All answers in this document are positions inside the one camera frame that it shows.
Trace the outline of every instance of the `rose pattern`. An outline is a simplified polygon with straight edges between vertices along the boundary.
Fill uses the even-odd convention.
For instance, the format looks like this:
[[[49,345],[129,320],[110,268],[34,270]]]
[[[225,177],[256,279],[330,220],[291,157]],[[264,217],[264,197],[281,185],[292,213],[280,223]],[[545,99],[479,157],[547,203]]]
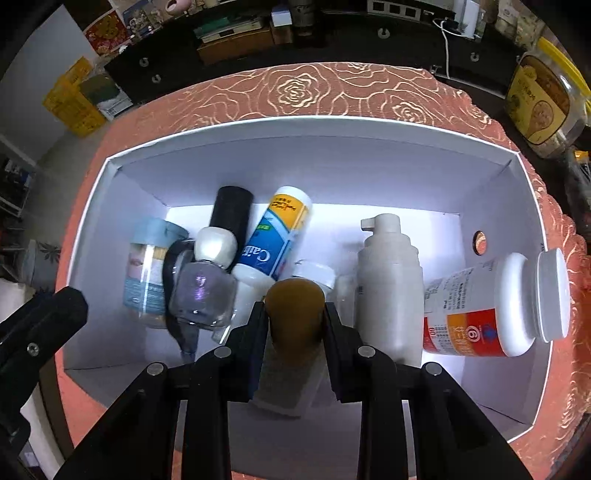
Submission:
[[[413,122],[415,124],[427,123],[427,115],[425,110],[416,103],[400,102],[392,110],[394,111],[394,115],[396,115],[399,120]]]
[[[76,231],[106,157],[165,135],[203,125],[280,115],[352,115],[422,122],[516,151],[504,130],[469,95],[410,67],[331,62],[251,70],[193,85],[118,118],[106,133],[80,188],[62,246],[57,289],[67,284]],[[571,219],[523,158],[547,233],[548,247],[567,259],[573,314],[567,339],[554,342],[548,382],[533,429],[512,443],[535,480],[545,479],[591,403],[591,259]],[[63,371],[56,355],[62,402],[74,444],[100,415]]]
[[[288,79],[277,87],[277,101],[294,108],[310,106],[317,102],[320,96],[317,84],[318,81],[309,73]]]

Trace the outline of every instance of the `white box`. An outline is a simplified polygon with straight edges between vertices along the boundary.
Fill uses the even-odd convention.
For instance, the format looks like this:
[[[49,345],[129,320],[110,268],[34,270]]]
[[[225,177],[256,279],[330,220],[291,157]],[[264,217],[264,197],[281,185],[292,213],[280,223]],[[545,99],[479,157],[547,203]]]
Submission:
[[[251,227],[277,187],[307,192],[315,207],[294,260],[321,261],[339,274],[354,271],[367,236],[359,221],[381,212],[400,215],[425,281],[509,252],[532,258],[546,249],[518,154],[467,135],[392,120],[294,116],[204,127],[131,148],[106,160],[69,270],[89,318],[64,347],[64,367],[104,405],[149,362],[180,363],[168,333],[128,320],[123,306],[135,224],[158,216],[195,234],[209,222],[217,189],[229,184],[253,192],[259,205]],[[488,243],[481,257],[472,248],[476,231]],[[199,352],[213,347],[202,335]],[[440,362],[509,440],[535,421],[550,352],[551,344],[536,342],[517,358],[424,360]],[[360,422],[360,405],[338,404],[328,385],[298,420],[230,404],[232,468],[263,478],[353,479]]]

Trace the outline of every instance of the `clear glass bottle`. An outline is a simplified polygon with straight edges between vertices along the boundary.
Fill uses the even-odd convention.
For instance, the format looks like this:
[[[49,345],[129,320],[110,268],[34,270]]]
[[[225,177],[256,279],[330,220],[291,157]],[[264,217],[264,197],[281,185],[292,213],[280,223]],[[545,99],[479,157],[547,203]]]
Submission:
[[[170,300],[170,313],[199,328],[229,324],[237,280],[226,269],[236,254],[232,232],[208,226],[195,237],[195,262],[183,267]]]

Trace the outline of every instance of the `black nail polish cap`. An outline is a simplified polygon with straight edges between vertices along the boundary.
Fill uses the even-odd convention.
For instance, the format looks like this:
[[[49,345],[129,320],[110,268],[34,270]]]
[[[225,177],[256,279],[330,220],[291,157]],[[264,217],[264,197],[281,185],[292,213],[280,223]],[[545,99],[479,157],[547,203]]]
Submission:
[[[252,193],[246,189],[230,185],[217,191],[209,226],[230,230],[238,242],[236,257],[228,270],[233,268],[242,255],[242,249],[246,243],[246,229],[251,215],[251,206]]]

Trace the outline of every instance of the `white bottle cap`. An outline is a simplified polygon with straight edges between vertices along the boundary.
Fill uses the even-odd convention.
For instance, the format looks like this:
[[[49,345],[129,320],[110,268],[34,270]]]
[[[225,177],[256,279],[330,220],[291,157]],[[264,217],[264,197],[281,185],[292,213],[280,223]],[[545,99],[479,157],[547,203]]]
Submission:
[[[535,269],[535,306],[538,328],[545,342],[565,338],[570,323],[569,273],[560,248],[538,255]]]
[[[195,260],[209,260],[224,269],[231,265],[237,248],[234,234],[217,226],[204,227],[195,236]]]
[[[309,260],[298,260],[295,262],[292,277],[307,278],[314,283],[326,285],[329,289],[335,287],[335,271],[319,263]]]
[[[380,213],[361,220],[361,230],[374,233],[400,233],[400,217],[393,213]]]

